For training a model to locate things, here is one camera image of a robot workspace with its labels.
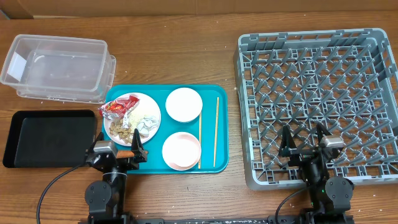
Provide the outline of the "red snack wrapper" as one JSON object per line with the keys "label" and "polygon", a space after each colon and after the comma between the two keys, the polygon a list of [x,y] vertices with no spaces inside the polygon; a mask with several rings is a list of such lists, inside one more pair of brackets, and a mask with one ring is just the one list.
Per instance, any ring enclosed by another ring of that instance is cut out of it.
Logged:
{"label": "red snack wrapper", "polygon": [[121,119],[130,110],[134,109],[140,102],[140,99],[128,95],[103,104],[98,110],[99,114],[108,120]]}

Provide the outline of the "white tissue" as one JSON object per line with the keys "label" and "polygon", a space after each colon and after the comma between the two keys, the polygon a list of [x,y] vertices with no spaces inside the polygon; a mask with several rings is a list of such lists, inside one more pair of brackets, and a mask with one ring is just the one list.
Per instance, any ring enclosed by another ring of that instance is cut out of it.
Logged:
{"label": "white tissue", "polygon": [[144,116],[138,123],[136,129],[139,134],[144,137],[148,137],[150,131],[159,125],[159,119],[155,116]]}

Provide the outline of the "white round plate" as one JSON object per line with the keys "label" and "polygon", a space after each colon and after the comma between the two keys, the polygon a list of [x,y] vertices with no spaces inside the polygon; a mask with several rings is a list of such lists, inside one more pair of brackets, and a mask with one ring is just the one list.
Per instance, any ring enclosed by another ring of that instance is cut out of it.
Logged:
{"label": "white round plate", "polygon": [[138,130],[141,142],[151,140],[160,127],[156,101],[144,93],[125,93],[106,104],[112,113],[103,118],[103,131],[115,143],[130,147]]}

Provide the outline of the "pink bowl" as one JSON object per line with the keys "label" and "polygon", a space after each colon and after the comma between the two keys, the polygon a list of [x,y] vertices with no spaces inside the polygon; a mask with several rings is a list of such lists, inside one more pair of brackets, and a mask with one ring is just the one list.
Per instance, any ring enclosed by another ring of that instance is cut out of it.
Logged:
{"label": "pink bowl", "polygon": [[162,157],[173,170],[189,170],[197,165],[201,158],[201,144],[190,133],[173,133],[162,146]]}

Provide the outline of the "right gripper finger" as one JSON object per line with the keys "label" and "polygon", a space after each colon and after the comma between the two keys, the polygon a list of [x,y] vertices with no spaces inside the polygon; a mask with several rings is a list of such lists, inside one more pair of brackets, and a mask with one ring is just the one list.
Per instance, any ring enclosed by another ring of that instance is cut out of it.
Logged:
{"label": "right gripper finger", "polygon": [[331,133],[327,130],[327,128],[322,123],[317,123],[317,137],[318,140],[321,140],[324,136],[330,136]]}
{"label": "right gripper finger", "polygon": [[282,128],[282,141],[279,151],[295,151],[297,147],[287,125]]}

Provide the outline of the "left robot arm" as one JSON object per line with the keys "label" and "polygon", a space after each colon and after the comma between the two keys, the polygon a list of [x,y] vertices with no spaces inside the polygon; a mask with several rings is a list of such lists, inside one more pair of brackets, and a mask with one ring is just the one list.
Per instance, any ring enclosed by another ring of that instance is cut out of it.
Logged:
{"label": "left robot arm", "polygon": [[85,190],[89,206],[88,223],[137,223],[129,212],[124,211],[127,171],[138,170],[147,154],[137,129],[132,135],[133,155],[118,158],[113,141],[105,141],[100,133],[86,153],[86,163],[103,173],[102,179],[92,182]]}

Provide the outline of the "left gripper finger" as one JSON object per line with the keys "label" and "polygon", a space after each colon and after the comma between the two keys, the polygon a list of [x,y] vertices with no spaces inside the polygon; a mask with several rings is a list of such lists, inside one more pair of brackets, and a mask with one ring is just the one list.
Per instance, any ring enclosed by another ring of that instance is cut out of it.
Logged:
{"label": "left gripper finger", "polygon": [[136,128],[132,135],[131,151],[133,153],[143,153],[143,146],[138,129]]}
{"label": "left gripper finger", "polygon": [[97,137],[95,138],[95,140],[94,140],[93,143],[91,144],[90,148],[88,149],[88,152],[93,152],[96,143],[97,143],[98,141],[103,141],[103,140],[104,140],[104,134],[103,134],[102,132],[100,132],[99,135],[97,135]]}

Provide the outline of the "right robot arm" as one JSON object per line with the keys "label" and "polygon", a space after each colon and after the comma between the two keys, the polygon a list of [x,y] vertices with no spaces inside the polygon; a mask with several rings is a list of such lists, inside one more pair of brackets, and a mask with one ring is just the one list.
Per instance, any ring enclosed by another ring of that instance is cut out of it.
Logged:
{"label": "right robot arm", "polygon": [[295,145],[290,129],[282,129],[282,142],[279,156],[288,157],[288,166],[298,167],[298,172],[306,187],[285,198],[275,211],[274,220],[281,223],[279,211],[290,198],[307,191],[312,203],[311,208],[304,208],[297,216],[284,217],[291,223],[353,223],[353,217],[345,212],[351,209],[351,198],[354,183],[347,178],[331,177],[327,164],[336,159],[342,152],[345,143],[343,138],[330,133],[324,125],[317,123],[318,144],[306,150]]}

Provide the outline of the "white bowl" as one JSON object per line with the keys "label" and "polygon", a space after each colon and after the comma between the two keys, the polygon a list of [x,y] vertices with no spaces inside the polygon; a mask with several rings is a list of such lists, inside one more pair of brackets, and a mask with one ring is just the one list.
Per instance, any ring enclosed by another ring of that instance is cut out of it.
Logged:
{"label": "white bowl", "polygon": [[172,91],[165,102],[168,115],[181,123],[189,123],[196,119],[202,108],[203,100],[199,93],[187,87]]}

